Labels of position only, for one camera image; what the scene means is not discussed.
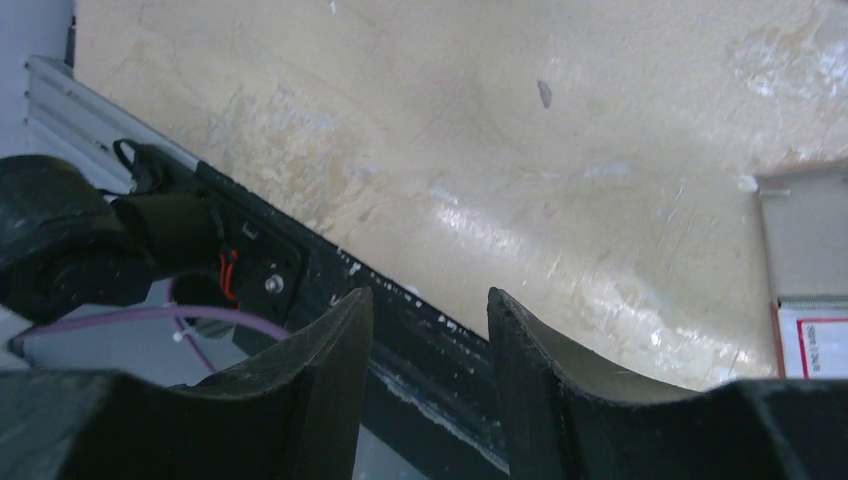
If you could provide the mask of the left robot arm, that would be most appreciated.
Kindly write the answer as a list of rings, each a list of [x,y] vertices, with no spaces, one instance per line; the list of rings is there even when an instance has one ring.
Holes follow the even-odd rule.
[[[97,304],[132,307],[170,282],[179,318],[213,308],[283,323],[305,249],[263,220],[265,206],[204,181],[162,149],[112,145],[133,187],[92,185],[49,155],[1,161],[1,302],[37,325]]]

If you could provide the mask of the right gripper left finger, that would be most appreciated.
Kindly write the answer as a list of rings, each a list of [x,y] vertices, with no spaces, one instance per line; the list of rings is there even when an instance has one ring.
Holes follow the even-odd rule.
[[[116,370],[1,375],[5,479],[349,479],[373,338],[369,289],[194,386]]]

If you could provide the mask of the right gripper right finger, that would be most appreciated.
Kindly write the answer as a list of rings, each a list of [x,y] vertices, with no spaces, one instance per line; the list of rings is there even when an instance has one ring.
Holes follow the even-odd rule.
[[[735,380],[704,392],[629,370],[507,292],[487,304],[514,479],[843,479],[843,380]]]

